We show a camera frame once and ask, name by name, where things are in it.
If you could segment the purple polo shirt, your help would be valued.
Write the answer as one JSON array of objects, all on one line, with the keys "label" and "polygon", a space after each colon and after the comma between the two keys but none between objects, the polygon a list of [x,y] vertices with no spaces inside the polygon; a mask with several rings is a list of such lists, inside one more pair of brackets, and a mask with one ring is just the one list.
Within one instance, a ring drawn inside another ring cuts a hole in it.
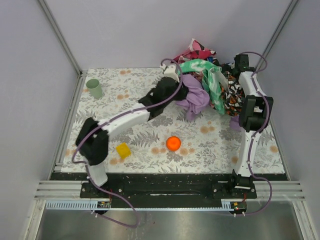
[{"label": "purple polo shirt", "polygon": [[[184,100],[178,100],[176,105],[186,110],[185,117],[188,121],[193,121],[195,117],[201,113],[210,103],[209,94],[203,89],[202,84],[191,74],[186,74],[183,83],[188,87],[189,93]],[[240,130],[239,124],[235,123],[238,115],[232,117],[230,127],[236,131]]]}]

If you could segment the black orange camouflage cloth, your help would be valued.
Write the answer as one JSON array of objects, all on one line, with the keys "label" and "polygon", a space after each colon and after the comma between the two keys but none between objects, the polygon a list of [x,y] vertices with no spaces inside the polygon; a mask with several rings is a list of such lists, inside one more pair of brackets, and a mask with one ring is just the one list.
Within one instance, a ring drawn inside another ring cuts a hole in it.
[{"label": "black orange camouflage cloth", "polygon": [[244,90],[239,83],[239,77],[233,75],[232,66],[228,63],[221,65],[221,72],[225,77],[220,83],[221,98],[226,114],[231,117],[238,116],[242,110],[242,99],[245,97]]}]

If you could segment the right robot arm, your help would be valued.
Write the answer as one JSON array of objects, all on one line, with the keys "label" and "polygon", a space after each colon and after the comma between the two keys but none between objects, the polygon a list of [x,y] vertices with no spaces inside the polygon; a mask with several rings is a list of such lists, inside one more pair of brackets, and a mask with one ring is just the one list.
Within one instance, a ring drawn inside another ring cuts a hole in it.
[{"label": "right robot arm", "polygon": [[249,54],[262,57],[253,51],[239,53],[234,58],[234,70],[238,74],[245,98],[239,115],[238,124],[241,127],[241,146],[238,161],[232,170],[227,183],[227,193],[232,198],[248,197],[255,194],[253,164],[262,132],[269,124],[274,99],[266,96],[258,83],[258,73],[265,70],[256,70],[250,67]]}]

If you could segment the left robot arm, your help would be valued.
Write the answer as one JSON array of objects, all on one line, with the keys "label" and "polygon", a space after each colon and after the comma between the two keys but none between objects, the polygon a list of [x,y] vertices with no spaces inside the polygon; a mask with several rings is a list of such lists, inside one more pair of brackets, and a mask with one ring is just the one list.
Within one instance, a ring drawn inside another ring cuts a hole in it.
[{"label": "left robot arm", "polygon": [[108,120],[85,120],[76,138],[76,151],[85,158],[88,178],[101,187],[108,181],[104,161],[109,153],[109,142],[126,130],[146,123],[163,113],[173,101],[185,100],[189,93],[184,83],[162,77],[157,85],[130,109]]}]

